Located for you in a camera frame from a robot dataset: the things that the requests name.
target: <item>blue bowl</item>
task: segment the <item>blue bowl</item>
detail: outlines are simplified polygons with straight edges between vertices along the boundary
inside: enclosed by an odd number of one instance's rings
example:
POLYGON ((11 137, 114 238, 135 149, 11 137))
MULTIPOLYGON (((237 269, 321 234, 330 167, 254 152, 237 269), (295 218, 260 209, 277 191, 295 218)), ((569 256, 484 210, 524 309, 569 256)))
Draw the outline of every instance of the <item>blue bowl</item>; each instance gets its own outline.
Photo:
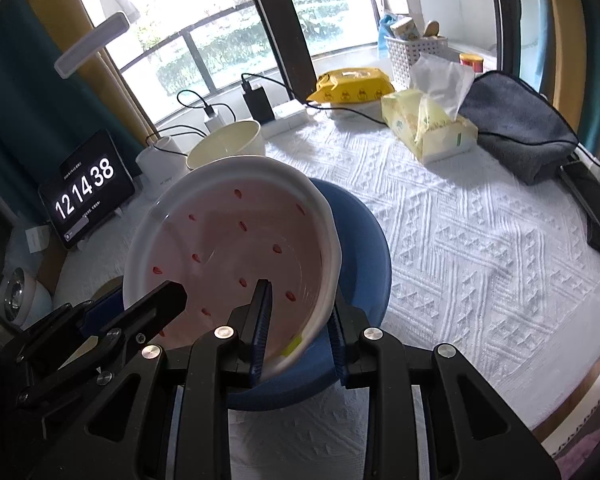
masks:
MULTIPOLYGON (((347 303, 365 311, 371 326, 380 326, 391 293, 391 258, 382 228, 350 192, 317 178, 311 181, 333 211, 342 247, 342 295, 347 303)), ((229 394, 227 405, 254 412, 284 408, 314 396, 337 379, 324 327, 293 367, 251 390, 229 394)))

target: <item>number 38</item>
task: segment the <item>number 38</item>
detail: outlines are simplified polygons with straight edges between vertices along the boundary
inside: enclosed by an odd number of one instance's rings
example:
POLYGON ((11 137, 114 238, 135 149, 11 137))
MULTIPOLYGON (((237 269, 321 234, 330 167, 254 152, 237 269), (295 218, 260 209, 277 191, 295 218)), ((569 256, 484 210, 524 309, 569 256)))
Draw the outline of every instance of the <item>number 38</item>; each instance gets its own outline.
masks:
POLYGON ((103 158, 98 166, 93 166, 90 169, 91 176, 95 179, 94 184, 97 187, 102 186, 104 184, 104 179, 110 179, 113 176, 113 167, 109 164, 108 158, 103 158))

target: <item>basket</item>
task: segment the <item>basket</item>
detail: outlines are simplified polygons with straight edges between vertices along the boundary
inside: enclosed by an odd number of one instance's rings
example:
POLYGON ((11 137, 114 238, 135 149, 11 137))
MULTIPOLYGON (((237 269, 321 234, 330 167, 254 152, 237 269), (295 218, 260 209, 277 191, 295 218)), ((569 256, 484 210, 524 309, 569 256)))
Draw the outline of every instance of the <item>basket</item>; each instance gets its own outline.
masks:
POLYGON ((420 38, 414 41, 397 40, 396 38, 386 39, 386 46, 389 49, 389 60, 391 60, 392 70, 394 71, 394 80, 406 88, 409 86, 409 69, 412 64, 420 59, 420 53, 426 52, 434 56, 444 57, 448 48, 446 38, 420 38))

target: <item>yellow package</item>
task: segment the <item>yellow package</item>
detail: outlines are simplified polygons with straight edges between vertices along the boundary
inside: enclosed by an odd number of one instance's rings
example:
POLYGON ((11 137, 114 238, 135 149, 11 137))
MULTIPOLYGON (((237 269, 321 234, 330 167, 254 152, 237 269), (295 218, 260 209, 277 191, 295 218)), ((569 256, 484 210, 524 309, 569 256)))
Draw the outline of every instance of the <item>yellow package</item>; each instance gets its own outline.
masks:
POLYGON ((365 103, 394 92, 379 68, 341 68, 322 74, 307 100, 317 103, 365 103))
POLYGON ((455 121, 420 90, 382 97, 382 118, 423 164, 466 152, 476 145, 478 128, 464 117, 455 121))

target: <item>gray cloth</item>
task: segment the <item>gray cloth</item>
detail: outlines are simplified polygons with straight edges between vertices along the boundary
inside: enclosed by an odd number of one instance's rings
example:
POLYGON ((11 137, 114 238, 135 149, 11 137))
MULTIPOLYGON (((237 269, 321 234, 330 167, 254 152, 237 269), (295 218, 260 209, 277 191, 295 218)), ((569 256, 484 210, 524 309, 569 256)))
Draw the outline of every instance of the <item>gray cloth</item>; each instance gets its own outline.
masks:
POLYGON ((494 71, 476 78, 459 114, 478 127, 478 144, 526 184, 554 176, 573 153, 577 136, 564 118, 522 80, 494 71), (522 142, 554 142, 524 146, 481 134, 493 132, 522 142))

